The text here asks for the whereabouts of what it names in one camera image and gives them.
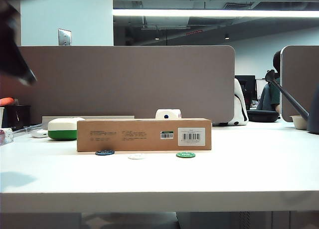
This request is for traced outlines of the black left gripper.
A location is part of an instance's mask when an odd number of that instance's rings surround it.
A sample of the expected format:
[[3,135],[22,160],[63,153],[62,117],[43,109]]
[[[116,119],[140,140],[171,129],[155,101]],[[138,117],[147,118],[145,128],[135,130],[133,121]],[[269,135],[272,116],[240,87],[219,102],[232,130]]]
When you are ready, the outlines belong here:
[[33,85],[37,79],[22,57],[14,40],[12,25],[16,9],[8,5],[0,13],[0,72],[16,78],[24,85]]

